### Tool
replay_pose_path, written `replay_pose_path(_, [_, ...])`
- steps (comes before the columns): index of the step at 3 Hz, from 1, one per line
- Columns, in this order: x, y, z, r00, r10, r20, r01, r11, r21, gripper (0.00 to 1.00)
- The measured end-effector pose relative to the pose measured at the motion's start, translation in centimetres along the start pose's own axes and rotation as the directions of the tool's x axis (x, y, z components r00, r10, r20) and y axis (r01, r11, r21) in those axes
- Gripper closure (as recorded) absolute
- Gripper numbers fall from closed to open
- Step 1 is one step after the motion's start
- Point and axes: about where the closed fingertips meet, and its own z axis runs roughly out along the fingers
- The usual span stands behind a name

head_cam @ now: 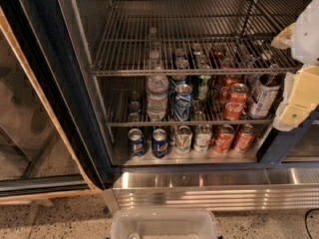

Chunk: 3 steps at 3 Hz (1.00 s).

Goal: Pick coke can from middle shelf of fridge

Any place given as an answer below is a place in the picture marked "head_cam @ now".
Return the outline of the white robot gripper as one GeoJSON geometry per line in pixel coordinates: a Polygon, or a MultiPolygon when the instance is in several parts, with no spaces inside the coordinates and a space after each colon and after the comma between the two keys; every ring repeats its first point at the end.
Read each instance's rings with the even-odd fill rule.
{"type": "Polygon", "coordinates": [[[283,101],[273,125],[281,131],[298,127],[319,105],[319,0],[312,0],[292,23],[273,38],[276,49],[291,47],[292,57],[304,65],[284,79],[283,101]]]}

